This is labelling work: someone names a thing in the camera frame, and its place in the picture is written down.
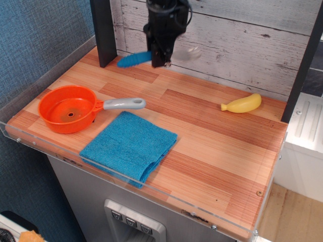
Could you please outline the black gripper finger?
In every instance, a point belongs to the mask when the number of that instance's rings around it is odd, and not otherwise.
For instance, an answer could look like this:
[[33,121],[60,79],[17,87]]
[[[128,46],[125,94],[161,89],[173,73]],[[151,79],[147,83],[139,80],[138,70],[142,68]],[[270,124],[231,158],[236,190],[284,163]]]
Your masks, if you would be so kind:
[[151,65],[153,68],[156,68],[156,51],[157,46],[155,43],[151,44]]
[[172,50],[167,49],[165,52],[161,49],[155,51],[155,67],[169,68],[171,66]]

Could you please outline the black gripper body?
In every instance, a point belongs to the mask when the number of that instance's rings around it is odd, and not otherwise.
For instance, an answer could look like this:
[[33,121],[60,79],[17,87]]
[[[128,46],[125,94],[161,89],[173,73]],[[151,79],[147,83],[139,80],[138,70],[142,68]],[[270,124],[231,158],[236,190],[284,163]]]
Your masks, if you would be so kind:
[[148,23],[143,31],[146,34],[147,50],[155,46],[163,54],[173,53],[178,36],[186,32],[188,9],[172,11],[148,11]]

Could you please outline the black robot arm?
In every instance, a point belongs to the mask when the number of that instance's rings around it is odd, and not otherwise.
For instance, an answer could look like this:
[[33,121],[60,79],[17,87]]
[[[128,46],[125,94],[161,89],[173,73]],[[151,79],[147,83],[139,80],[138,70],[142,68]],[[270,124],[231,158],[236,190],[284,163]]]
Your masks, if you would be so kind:
[[148,23],[143,27],[147,50],[151,52],[154,68],[171,63],[177,38],[186,32],[192,19],[188,1],[146,1]]

